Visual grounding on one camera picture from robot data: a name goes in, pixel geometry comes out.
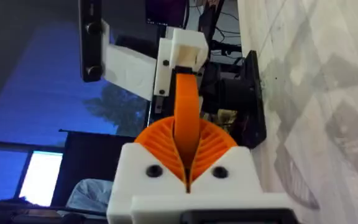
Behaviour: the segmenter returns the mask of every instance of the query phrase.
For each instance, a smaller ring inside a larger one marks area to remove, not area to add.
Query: wooden floor
[[[256,50],[268,136],[253,151],[262,187],[302,223],[358,223],[358,1],[238,0]]]

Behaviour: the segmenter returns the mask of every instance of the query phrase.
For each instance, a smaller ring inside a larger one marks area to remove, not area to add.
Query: white bracket
[[[156,59],[110,44],[109,25],[103,21],[104,78],[146,100],[152,100]]]
[[[172,40],[161,38],[155,71],[154,95],[168,96],[172,70],[176,66],[191,68],[203,66],[208,57],[208,44],[201,32],[174,29]]]

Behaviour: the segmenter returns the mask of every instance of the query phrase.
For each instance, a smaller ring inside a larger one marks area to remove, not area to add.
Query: dark wall
[[[156,27],[145,23],[144,0],[105,0],[103,3],[104,18],[115,38],[124,34],[155,40]],[[49,23],[77,23],[77,9],[77,0],[0,0],[0,91],[34,30]]]

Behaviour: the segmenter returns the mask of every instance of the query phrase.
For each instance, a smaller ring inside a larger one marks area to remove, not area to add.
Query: orange 3d printed part
[[[237,144],[219,126],[200,118],[196,77],[187,73],[178,73],[176,77],[173,116],[154,122],[135,142],[170,169],[190,191],[191,183]]]

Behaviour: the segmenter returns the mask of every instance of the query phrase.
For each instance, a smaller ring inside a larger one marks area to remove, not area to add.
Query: tree
[[[100,98],[83,103],[92,115],[118,125],[117,135],[137,136],[143,129],[146,100],[117,85],[108,83]]]

